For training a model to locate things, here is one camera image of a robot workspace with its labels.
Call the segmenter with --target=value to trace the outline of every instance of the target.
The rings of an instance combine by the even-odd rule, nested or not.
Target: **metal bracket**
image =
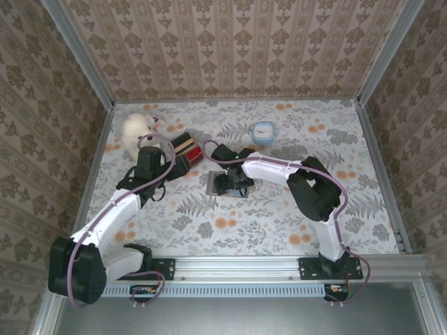
[[[166,281],[173,281],[175,274],[175,259],[174,258],[152,258],[150,269],[143,271],[158,271],[165,276]],[[157,281],[158,277],[155,274],[147,274],[144,276],[121,277],[116,283],[120,281]]]
[[[321,267],[321,259],[318,257],[300,258],[298,264],[302,281],[346,280],[347,276],[349,276],[350,279],[363,279],[360,261],[354,257],[347,258],[343,269],[333,276],[329,276],[323,270]]]

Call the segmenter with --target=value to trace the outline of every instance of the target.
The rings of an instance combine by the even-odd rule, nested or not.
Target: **metal frame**
[[[93,156],[93,161],[91,162],[89,176],[87,177],[87,183],[76,215],[73,227],[74,232],[79,230],[85,224],[87,219],[91,197],[95,189],[96,178],[101,166],[101,160],[103,159],[105,144],[107,143],[107,138],[112,127],[113,115],[113,110],[108,110],[105,115],[103,129],[99,135],[96,151]],[[62,299],[60,297],[56,297],[56,295],[48,290],[45,292],[41,309],[36,318],[36,323],[32,332],[33,335],[53,333],[61,303]]]
[[[385,39],[385,42],[383,42],[383,46],[377,55],[377,58],[374,60],[374,64],[369,70],[360,91],[358,92],[358,98],[361,103],[366,103],[371,97],[372,92],[374,92],[379,80],[385,73],[386,68],[390,64],[391,59],[394,57],[407,31],[410,29],[410,26],[416,18],[423,3],[424,0],[405,1],[404,5],[402,6],[402,10],[397,16],[390,33]]]
[[[58,30],[64,37],[65,42],[70,47],[70,50],[78,61],[82,71],[87,76],[87,79],[95,90],[99,100],[104,105],[105,110],[108,112],[111,111],[113,108],[112,94],[96,69],[94,62],[91,60],[87,51],[88,48],[83,45],[75,27],[70,21],[70,17],[65,12],[62,3],[59,0],[42,0],[42,2],[47,8],[47,11]]]
[[[234,98],[185,98],[185,99],[147,99],[147,100],[116,100],[116,104],[127,103],[222,103],[231,101],[330,101],[355,100],[355,96],[247,96]]]
[[[386,173],[385,164],[383,163],[382,155],[380,154],[379,145],[377,144],[374,131],[372,130],[371,121],[364,104],[356,105],[358,119],[362,126],[363,135],[368,146],[369,155],[371,156],[372,165],[376,170],[377,181],[382,192],[383,199],[386,203],[388,215],[390,217],[391,225],[399,230],[402,244],[406,253],[412,253],[413,250],[410,245],[410,240],[406,234],[404,221],[400,216],[399,207],[397,206],[396,198],[391,187],[388,174]]]

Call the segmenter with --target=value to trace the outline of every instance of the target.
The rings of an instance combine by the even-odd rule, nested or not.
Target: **aluminum corner post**
[[[43,5],[47,8],[48,13],[53,19],[56,27],[64,37],[65,42],[70,47],[71,52],[78,61],[82,71],[89,80],[91,86],[96,92],[99,100],[102,102],[106,111],[111,111],[112,94],[101,77],[98,68],[95,66],[93,60],[89,56],[88,48],[82,43],[78,33],[64,10],[64,6],[59,0],[42,0]]]
[[[376,88],[386,68],[394,57],[400,43],[404,39],[407,31],[413,23],[415,17],[419,13],[424,0],[408,0],[405,1],[402,6],[402,10],[397,16],[393,27],[391,28],[388,36],[383,43],[383,46],[374,60],[374,64],[370,68],[368,75],[363,82],[360,91],[358,92],[358,98],[361,103],[366,103],[372,95],[372,92]]]

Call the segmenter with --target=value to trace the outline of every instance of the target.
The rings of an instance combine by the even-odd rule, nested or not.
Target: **gray surface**
[[[83,310],[63,303],[55,334],[427,334],[412,284],[374,284],[342,308],[322,299],[160,299],[133,308],[102,299]]]

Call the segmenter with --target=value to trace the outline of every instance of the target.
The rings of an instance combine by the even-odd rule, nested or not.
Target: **cable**
[[[141,136],[141,138],[138,140],[138,148],[140,149],[140,145],[141,145],[141,141],[143,141],[145,138],[147,137],[159,137],[162,140],[165,140],[171,150],[171,162],[170,165],[168,167],[168,169],[162,173],[159,177],[157,177],[154,180],[151,180],[149,182],[147,182],[146,184],[143,184],[139,187],[135,187],[133,190],[126,192],[125,194],[123,194],[121,197],[117,198],[115,200],[115,202],[113,204],[110,204],[108,207],[106,207],[104,209],[104,211],[102,211],[98,217],[96,218],[96,220],[92,223],[92,225],[90,225],[90,227],[87,229],[87,231],[83,234],[83,236],[80,238],[80,240],[76,243],[75,247],[73,248],[73,251],[71,252],[70,255],[70,260],[68,261],[68,269],[67,269],[67,293],[68,293],[68,299],[70,300],[70,303],[73,305],[73,307],[76,308],[84,308],[87,304],[78,304],[75,301],[75,297],[73,296],[73,287],[72,287],[72,283],[71,283],[71,279],[72,279],[72,275],[73,275],[73,263],[75,262],[75,257],[76,254],[79,251],[79,248],[81,247],[83,241],[85,241],[85,239],[89,236],[89,233],[93,231],[93,229],[98,225],[98,223],[104,218],[104,216],[114,207],[116,206],[120,201],[122,201],[124,198],[127,198],[130,194],[132,193],[136,193],[139,190],[142,190],[148,186],[151,186],[152,184],[155,184],[156,182],[162,180],[164,177],[166,177],[168,175],[168,173],[173,169],[174,165],[175,165],[175,149],[173,144],[170,142],[170,140],[164,136],[162,136],[162,134],[150,134],[150,135],[144,135]],[[145,272],[142,272],[141,274],[132,274],[133,276],[143,276],[145,274]]]
[[[359,291],[357,291],[357,293],[353,297],[351,297],[345,301],[338,301],[337,299],[335,299],[331,296],[330,296],[330,298],[333,298],[336,302],[339,302],[340,304],[346,304],[348,302],[352,302],[354,299],[357,299],[361,295],[361,293],[365,289],[366,285],[368,284],[369,279],[371,278],[371,265],[368,263],[368,261],[366,259],[364,259],[364,257],[349,250],[349,248],[346,247],[343,243],[342,232],[340,231],[340,226],[338,223],[338,216],[348,206],[348,202],[349,202],[348,191],[343,187],[343,185],[338,180],[336,180],[333,176],[331,176],[330,174],[324,173],[323,171],[314,169],[312,167],[303,166],[303,165],[297,164],[297,163],[283,162],[283,161],[280,161],[280,160],[277,160],[274,158],[270,158],[270,157],[262,157],[262,156],[261,157],[247,157],[247,158],[242,158],[242,159],[235,159],[233,161],[217,161],[217,160],[211,158],[210,156],[208,156],[208,154],[205,150],[205,146],[208,143],[214,143],[216,146],[219,146],[219,143],[217,143],[214,140],[206,140],[203,143],[203,150],[202,150],[203,155],[206,157],[206,159],[208,159],[212,162],[215,162],[217,164],[234,164],[234,163],[242,163],[242,162],[249,162],[249,161],[264,161],[264,162],[280,164],[283,166],[289,166],[292,168],[298,168],[298,169],[303,169],[303,170],[306,170],[309,172],[313,172],[313,173],[321,175],[322,177],[325,177],[326,179],[330,180],[332,183],[337,185],[337,187],[342,191],[343,197],[344,197],[343,205],[334,213],[334,224],[335,224],[335,231],[337,232],[338,242],[339,242],[340,246],[343,248],[343,250],[345,250],[349,255],[358,258],[359,260],[363,261],[366,264],[367,275],[365,277],[365,281],[362,284],[362,287],[359,289]]]
[[[144,272],[139,272],[139,273],[134,273],[134,274],[127,274],[126,276],[127,277],[137,277],[137,276],[146,276],[147,274],[156,274],[159,277],[159,279],[161,277],[161,288],[159,287],[159,289],[157,290],[155,295],[148,302],[144,303],[146,305],[149,305],[149,304],[152,304],[159,297],[159,295],[165,288],[165,284],[166,284],[165,276],[161,272],[158,272],[158,271],[144,271]],[[133,302],[134,306],[136,306],[136,304],[139,304],[138,302],[135,301],[135,293],[138,291],[141,291],[141,290],[134,290],[131,295],[131,301]]]

